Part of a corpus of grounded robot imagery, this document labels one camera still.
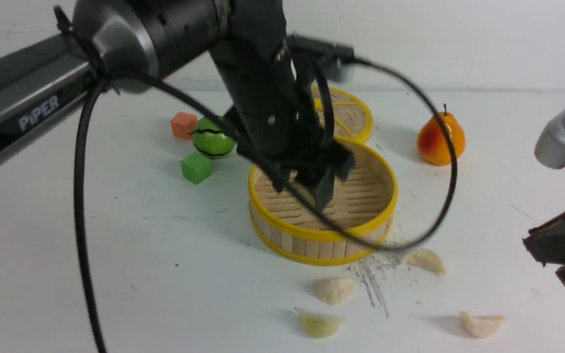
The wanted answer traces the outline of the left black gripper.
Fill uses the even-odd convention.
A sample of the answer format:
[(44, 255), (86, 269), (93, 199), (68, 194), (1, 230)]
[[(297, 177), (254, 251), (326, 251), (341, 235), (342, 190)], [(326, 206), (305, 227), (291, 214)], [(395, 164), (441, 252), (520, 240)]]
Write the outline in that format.
[(292, 171), (311, 184), (312, 204), (323, 211), (332, 201), (334, 180), (345, 180), (355, 159), (334, 140), (334, 117), (315, 110), (311, 85), (329, 96), (317, 61), (294, 54), (287, 33), (257, 33), (224, 39), (211, 58), (232, 99), (224, 115), (242, 156), (260, 166), (281, 193)]

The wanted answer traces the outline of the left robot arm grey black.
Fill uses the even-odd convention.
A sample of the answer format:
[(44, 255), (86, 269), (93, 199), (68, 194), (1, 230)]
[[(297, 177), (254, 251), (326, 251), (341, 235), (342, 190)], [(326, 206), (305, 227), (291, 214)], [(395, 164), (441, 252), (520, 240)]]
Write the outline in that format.
[(54, 9), (60, 31), (0, 58), (0, 165), (83, 105), (76, 146), (74, 199), (82, 201), (90, 114), (101, 93), (156, 87), (217, 116), (164, 83), (208, 52), (231, 96), (223, 130), (238, 151), (265, 171), (277, 191), (291, 171), (318, 210), (334, 180), (354, 167), (352, 153), (321, 126), (310, 85), (325, 99), (329, 70), (354, 50), (288, 35), (280, 0), (78, 0), (69, 20)]

